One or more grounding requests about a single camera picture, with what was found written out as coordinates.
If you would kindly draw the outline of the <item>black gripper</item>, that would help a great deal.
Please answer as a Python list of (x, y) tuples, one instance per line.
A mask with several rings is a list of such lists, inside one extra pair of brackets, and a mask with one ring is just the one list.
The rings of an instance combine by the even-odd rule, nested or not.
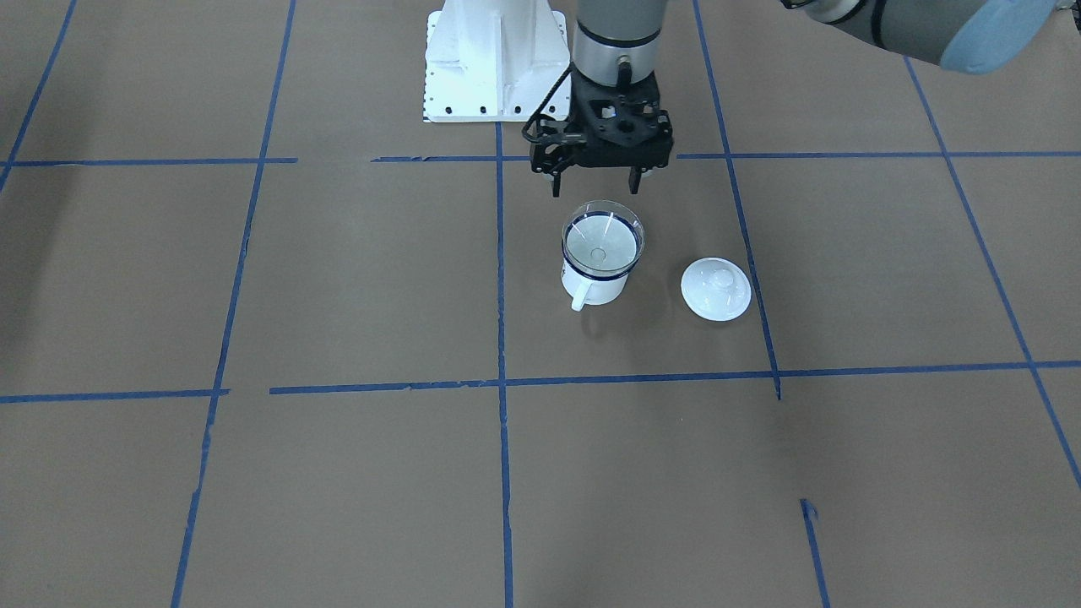
[(522, 136), (530, 144), (530, 169), (547, 179), (559, 198), (562, 176), (582, 168), (632, 168), (627, 180), (637, 195), (649, 170), (671, 161), (673, 127), (660, 108), (655, 74), (633, 84), (601, 85), (580, 72), (571, 74), (568, 121), (530, 118)]

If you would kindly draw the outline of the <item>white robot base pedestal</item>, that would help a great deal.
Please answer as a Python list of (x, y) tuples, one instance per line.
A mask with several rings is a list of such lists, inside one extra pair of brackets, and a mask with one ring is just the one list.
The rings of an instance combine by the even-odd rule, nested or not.
[(568, 17), (547, 1), (445, 1), (427, 16), (422, 119), (525, 121), (570, 113)]

